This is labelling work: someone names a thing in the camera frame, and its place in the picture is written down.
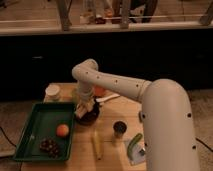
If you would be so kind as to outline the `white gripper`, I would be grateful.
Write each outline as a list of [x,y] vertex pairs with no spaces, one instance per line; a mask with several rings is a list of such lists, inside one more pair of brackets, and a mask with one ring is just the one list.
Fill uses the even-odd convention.
[[82,118],[87,112],[91,112],[94,106],[94,101],[90,100],[90,101],[80,101],[77,104],[77,108],[75,111],[75,114],[78,118]]

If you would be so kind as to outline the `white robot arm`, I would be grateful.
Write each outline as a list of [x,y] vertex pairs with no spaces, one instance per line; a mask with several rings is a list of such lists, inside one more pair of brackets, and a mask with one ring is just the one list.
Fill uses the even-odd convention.
[[83,102],[98,85],[141,104],[147,171],[200,171],[191,103],[179,83],[103,73],[93,59],[74,66],[72,76]]

